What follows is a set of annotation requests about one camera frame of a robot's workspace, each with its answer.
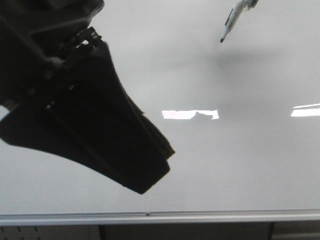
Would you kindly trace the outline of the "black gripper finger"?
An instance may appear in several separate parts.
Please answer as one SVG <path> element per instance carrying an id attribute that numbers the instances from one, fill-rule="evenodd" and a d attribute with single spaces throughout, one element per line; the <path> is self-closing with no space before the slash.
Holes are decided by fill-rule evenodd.
<path id="1" fill-rule="evenodd" d="M 35 96 L 1 120 L 0 137 L 84 165 L 139 194 L 170 170 L 170 147 L 122 89 L 109 98 L 78 83 L 55 97 Z"/>
<path id="2" fill-rule="evenodd" d="M 80 44 L 64 60 L 72 78 L 61 97 L 68 139 L 61 156 L 70 160 L 167 160 L 165 136 L 124 90 L 103 42 Z"/>

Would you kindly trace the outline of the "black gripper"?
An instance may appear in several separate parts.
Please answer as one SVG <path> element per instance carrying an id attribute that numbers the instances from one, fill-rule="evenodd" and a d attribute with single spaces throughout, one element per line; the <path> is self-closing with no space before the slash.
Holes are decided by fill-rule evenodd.
<path id="1" fill-rule="evenodd" d="M 0 2 L 0 104 L 9 107 L 87 40 L 103 0 Z"/>

